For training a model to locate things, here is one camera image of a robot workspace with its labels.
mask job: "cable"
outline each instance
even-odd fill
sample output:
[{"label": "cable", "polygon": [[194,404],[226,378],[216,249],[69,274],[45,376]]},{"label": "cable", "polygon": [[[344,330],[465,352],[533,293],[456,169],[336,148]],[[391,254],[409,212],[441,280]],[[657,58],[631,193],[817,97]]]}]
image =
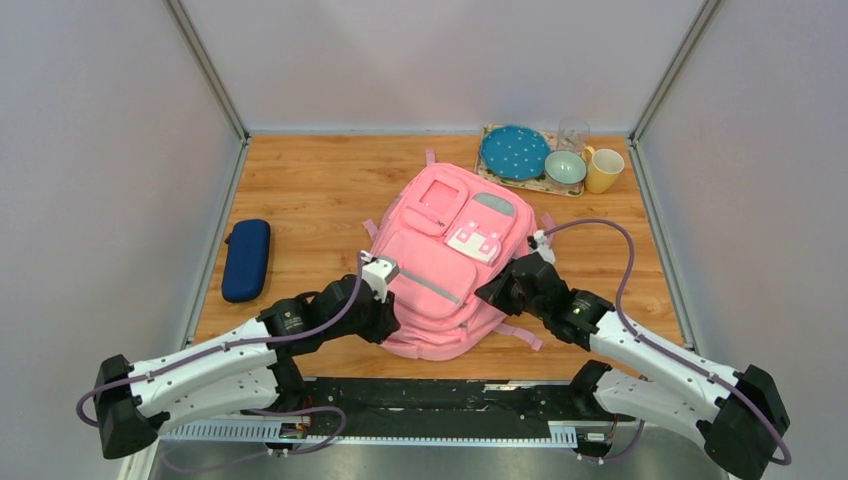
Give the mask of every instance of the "cable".
[{"label": "cable", "polygon": [[297,449],[297,450],[289,450],[288,453],[285,453],[283,450],[275,450],[274,451],[275,453],[278,453],[278,454],[281,454],[281,455],[286,455],[286,454],[287,455],[303,455],[303,454],[306,454],[306,453],[317,452],[318,450],[326,448],[333,440],[338,438],[338,436],[341,435],[342,432],[344,431],[345,426],[347,426],[347,415],[345,415],[345,413],[344,413],[344,411],[342,411],[342,409],[340,409],[338,407],[333,407],[333,406],[305,408],[303,410],[295,410],[293,412],[270,412],[268,410],[251,410],[251,412],[259,414],[259,415],[265,415],[265,416],[268,416],[268,417],[285,417],[285,416],[290,416],[290,415],[307,415],[307,414],[311,415],[313,413],[319,413],[319,412],[333,412],[333,413],[336,413],[336,414],[339,415],[339,417],[340,417],[339,427],[336,429],[336,431],[334,431],[332,434],[330,434],[327,438],[325,438],[324,440],[321,440],[320,442],[316,443],[315,445],[312,445],[311,447],[300,448],[300,449]]},{"label": "cable", "polygon": [[[774,425],[772,425],[771,422],[768,420],[768,418],[766,418],[765,414],[759,408],[757,408],[756,405],[754,405],[754,402],[752,402],[751,399],[749,399],[745,394],[743,394],[741,391],[739,391],[739,389],[737,389],[735,386],[733,386],[730,382],[724,380],[723,378],[719,377],[715,373],[710,372],[709,370],[689,361],[688,359],[678,355],[677,353],[665,348],[664,346],[658,344],[657,342],[654,342],[650,338],[642,335],[638,330],[636,330],[635,327],[633,327],[630,324],[630,322],[627,321],[627,317],[624,316],[624,309],[621,307],[621,298],[624,296],[624,288],[627,286],[627,281],[630,280],[630,274],[633,273],[633,262],[636,259],[636,247],[633,244],[633,237],[631,237],[630,234],[627,233],[627,230],[625,230],[624,227],[622,227],[621,225],[619,225],[615,222],[611,222],[611,221],[603,219],[603,218],[587,218],[587,219],[583,219],[583,220],[575,220],[573,222],[568,222],[568,223],[564,223],[562,225],[558,225],[554,228],[546,230],[544,232],[544,234],[545,234],[545,236],[548,236],[548,235],[554,234],[556,232],[559,232],[560,230],[565,230],[566,228],[571,228],[571,227],[574,227],[574,226],[577,226],[577,225],[585,225],[585,224],[590,224],[590,223],[608,225],[608,226],[618,230],[622,235],[624,235],[624,239],[627,240],[627,248],[628,248],[628,251],[629,251],[629,258],[627,259],[627,267],[624,269],[624,275],[621,278],[621,283],[618,286],[618,290],[615,292],[615,309],[618,313],[618,319],[621,321],[621,325],[624,328],[626,328],[627,331],[629,331],[637,340],[644,342],[646,345],[653,348],[657,352],[659,352],[659,353],[665,355],[666,357],[680,363],[681,365],[683,365],[685,367],[688,367],[689,369],[695,371],[696,373],[703,375],[708,380],[713,381],[713,382],[721,385],[722,387],[726,388],[730,393],[735,395],[739,400],[742,401],[742,403],[745,404],[746,407],[748,407],[749,410],[751,410],[751,412],[753,412],[754,416],[757,417],[757,420],[759,420],[760,423],[762,423],[763,426],[766,427],[766,430],[769,432],[769,435],[771,435],[772,439],[777,444],[777,447],[783,453],[783,458],[772,457],[771,461],[773,463],[778,464],[778,465],[789,465],[790,463],[792,463],[792,454],[789,452],[789,446],[786,445],[786,442],[783,441],[783,438],[777,432],[777,429],[774,428]],[[617,455],[617,457],[627,453],[632,446],[633,446],[633,444],[628,445],[628,447],[623,452],[619,453]]]},{"label": "cable", "polygon": [[201,350],[197,353],[191,354],[191,355],[189,355],[185,358],[177,360],[177,361],[175,361],[175,362],[173,362],[169,365],[166,365],[162,368],[159,368],[157,370],[152,370],[152,371],[148,372],[147,374],[136,375],[136,376],[133,376],[133,377],[128,377],[128,378],[124,378],[124,379],[121,379],[121,380],[116,380],[114,382],[109,382],[109,383],[100,385],[99,387],[96,387],[96,388],[88,391],[85,395],[80,397],[80,399],[77,401],[77,405],[76,405],[77,416],[86,425],[96,427],[97,421],[93,420],[91,417],[89,417],[85,413],[85,408],[84,408],[85,402],[87,402],[88,399],[93,398],[95,395],[99,395],[99,394],[101,394],[105,391],[111,390],[113,388],[123,387],[125,385],[130,385],[130,384],[133,384],[133,383],[151,380],[151,379],[153,379],[153,378],[155,378],[159,375],[163,375],[165,373],[168,373],[171,370],[177,369],[177,368],[182,367],[184,365],[187,365],[191,362],[194,362],[194,361],[199,360],[201,358],[207,357],[207,356],[209,356],[213,353],[217,353],[217,352],[220,352],[220,351],[227,351],[227,350],[229,350],[233,347],[240,347],[242,345],[253,345],[253,344],[257,344],[257,343],[265,343],[265,344],[270,345],[270,344],[276,344],[276,343],[293,342],[295,340],[301,340],[301,339],[304,339],[304,338],[310,337],[312,335],[316,335],[318,333],[323,332],[324,330],[326,330],[326,329],[332,327],[333,325],[335,325],[336,323],[338,323],[338,321],[341,320],[342,317],[345,316],[345,314],[347,314],[348,310],[350,310],[350,307],[353,306],[353,302],[356,301],[356,298],[359,295],[360,287],[362,286],[362,264],[363,264],[362,255],[357,254],[356,255],[356,282],[353,284],[353,291],[351,292],[350,297],[347,299],[347,302],[344,304],[342,309],[339,310],[339,313],[334,315],[333,318],[331,318],[329,321],[313,328],[312,330],[307,330],[305,332],[296,333],[294,335],[281,335],[281,336],[277,336],[277,337],[242,338],[242,339],[235,340],[235,341],[232,341],[232,342],[225,342],[221,345],[210,347],[210,348],[207,348],[206,350]]},{"label": "cable", "polygon": [[616,428],[618,428],[618,414],[617,413],[613,415],[612,428],[610,428],[610,433],[608,434],[610,436],[610,441],[612,441],[615,438]]},{"label": "cable", "polygon": [[267,457],[271,454],[290,456],[290,455],[303,455],[303,454],[306,454],[306,453],[317,452],[318,450],[326,448],[331,442],[333,442],[336,438],[338,438],[339,435],[341,435],[342,431],[344,431],[345,426],[347,426],[347,415],[345,415],[345,413],[344,413],[344,411],[342,411],[342,409],[340,409],[338,407],[333,407],[333,406],[305,408],[303,410],[294,410],[294,411],[291,411],[291,412],[271,412],[271,411],[268,411],[268,410],[259,410],[259,409],[252,409],[250,411],[253,412],[253,413],[256,413],[258,415],[267,416],[267,417],[287,417],[287,416],[312,415],[313,413],[320,413],[320,412],[332,412],[332,413],[339,415],[340,422],[339,422],[339,427],[336,428],[335,432],[333,432],[330,436],[328,436],[324,440],[321,440],[320,442],[318,442],[315,445],[312,445],[311,447],[308,447],[308,448],[299,448],[297,450],[282,449],[282,450],[270,450],[270,451],[266,449],[266,450],[262,450],[261,452],[256,452],[256,453],[251,453],[251,454],[245,455],[241,458],[237,458],[237,459],[229,461],[229,462],[224,462],[224,463],[214,465],[214,466],[211,466],[211,467],[202,467],[202,468],[187,468],[187,467],[181,467],[179,465],[175,465],[170,460],[168,460],[167,456],[164,455],[164,454],[160,455],[159,461],[162,462],[163,465],[165,465],[166,467],[168,467],[169,469],[171,469],[171,470],[173,470],[177,473],[194,474],[194,475],[198,475],[198,474],[201,474],[201,473],[209,473],[209,472],[214,472],[216,470],[223,470],[225,468],[229,468],[229,467],[232,467],[232,466],[235,466],[235,465],[239,465],[241,463],[248,462],[250,460],[255,460],[257,458]]}]

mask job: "pink backpack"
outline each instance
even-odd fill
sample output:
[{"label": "pink backpack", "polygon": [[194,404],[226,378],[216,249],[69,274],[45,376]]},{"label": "pink backpack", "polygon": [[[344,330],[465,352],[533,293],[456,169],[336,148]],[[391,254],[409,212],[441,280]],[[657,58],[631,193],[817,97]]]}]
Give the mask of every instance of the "pink backpack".
[{"label": "pink backpack", "polygon": [[365,227],[374,241],[370,252],[400,269],[389,290],[401,328],[383,342],[386,350],[449,360],[491,331],[539,350],[541,340],[502,324],[506,315],[474,295],[510,259],[528,253],[536,221],[518,195],[455,165],[435,163],[428,150],[427,167],[392,202],[380,228],[370,220]]}]

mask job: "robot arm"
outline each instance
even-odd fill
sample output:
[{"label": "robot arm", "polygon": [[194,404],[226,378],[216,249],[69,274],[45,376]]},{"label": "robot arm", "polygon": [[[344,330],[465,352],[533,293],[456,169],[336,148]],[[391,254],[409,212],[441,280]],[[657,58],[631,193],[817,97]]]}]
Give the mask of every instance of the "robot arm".
[{"label": "robot arm", "polygon": [[541,250],[513,260],[480,287],[477,296],[509,315],[528,312],[557,339],[654,380],[634,379],[604,363],[587,363],[573,383],[604,410],[675,431],[703,447],[728,472],[743,480],[759,479],[789,427],[771,376],[753,365],[743,373],[700,357],[616,312],[611,302],[569,289]]},{"label": "robot arm", "polygon": [[[753,365],[742,373],[702,358],[616,312],[609,301],[569,289],[542,242],[540,232],[530,242],[534,253],[514,259],[477,296],[509,315],[529,312],[559,340],[654,380],[634,379],[590,361],[572,381],[582,389],[581,398],[677,432],[728,472],[759,479],[789,427],[771,376]],[[385,340],[399,328],[388,290],[398,268],[367,253],[363,258],[360,289],[355,276],[347,275],[320,293],[280,300],[238,328],[189,349],[134,364],[120,355],[104,361],[90,392],[97,414],[91,424],[100,430],[104,457],[135,453],[159,434],[200,418],[249,409],[292,410],[304,388],[294,356],[344,335]],[[727,383],[730,379],[735,384]]]},{"label": "robot arm", "polygon": [[[397,265],[362,255],[366,263],[358,289],[356,277],[346,275],[320,293],[280,300],[239,327],[171,355],[132,364],[123,355],[105,360],[95,391],[114,382],[128,384],[94,395],[103,456],[130,455],[159,434],[200,418],[296,408],[303,379],[292,357],[345,335],[385,340],[399,328],[387,288]],[[286,341],[274,343],[273,337]]]}]

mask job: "mug handle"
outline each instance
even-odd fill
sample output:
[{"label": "mug handle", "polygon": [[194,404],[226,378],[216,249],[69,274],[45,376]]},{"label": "mug handle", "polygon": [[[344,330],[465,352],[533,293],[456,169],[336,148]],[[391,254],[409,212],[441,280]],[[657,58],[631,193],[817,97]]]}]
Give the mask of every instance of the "mug handle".
[{"label": "mug handle", "polygon": [[586,163],[589,163],[589,162],[592,161],[592,155],[594,155],[594,154],[595,154],[595,149],[588,146],[588,145],[586,145],[586,148],[584,148],[583,151],[580,152],[580,156],[583,157],[583,161],[586,162]]}]

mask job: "black motor joint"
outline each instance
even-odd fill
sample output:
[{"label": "black motor joint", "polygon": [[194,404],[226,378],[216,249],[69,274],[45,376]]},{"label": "black motor joint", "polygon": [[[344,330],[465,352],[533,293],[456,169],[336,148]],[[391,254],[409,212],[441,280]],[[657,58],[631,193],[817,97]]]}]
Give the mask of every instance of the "black motor joint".
[{"label": "black motor joint", "polygon": [[539,253],[512,260],[476,295],[506,313],[530,313],[557,339],[589,350],[597,323],[614,311],[612,303],[586,290],[569,289],[554,266]]}]

